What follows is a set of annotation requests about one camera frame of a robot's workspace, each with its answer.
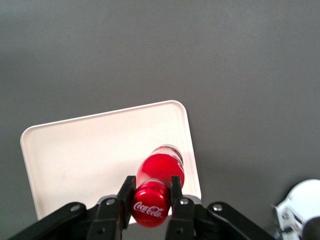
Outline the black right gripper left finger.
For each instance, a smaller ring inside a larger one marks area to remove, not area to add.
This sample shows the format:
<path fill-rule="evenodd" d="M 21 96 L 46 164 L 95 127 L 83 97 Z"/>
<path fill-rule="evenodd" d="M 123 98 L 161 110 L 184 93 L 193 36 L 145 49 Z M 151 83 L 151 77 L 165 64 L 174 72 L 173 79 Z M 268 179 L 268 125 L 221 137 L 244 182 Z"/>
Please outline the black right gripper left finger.
<path fill-rule="evenodd" d="M 121 240 L 129 225 L 136 177 L 127 176 L 116 195 L 87 209 L 71 202 L 12 236 L 11 240 Z"/>

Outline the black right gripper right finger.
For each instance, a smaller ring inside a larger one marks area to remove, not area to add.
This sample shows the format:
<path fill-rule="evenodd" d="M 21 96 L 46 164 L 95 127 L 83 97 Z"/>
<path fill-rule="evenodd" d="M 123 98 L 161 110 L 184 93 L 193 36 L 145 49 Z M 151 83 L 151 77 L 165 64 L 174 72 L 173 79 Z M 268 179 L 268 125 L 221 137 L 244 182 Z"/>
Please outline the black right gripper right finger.
<path fill-rule="evenodd" d="M 171 177 L 172 215 L 167 240 L 272 240 L 273 237 L 229 204 L 204 207 L 195 196 L 182 194 L 179 176 Z"/>

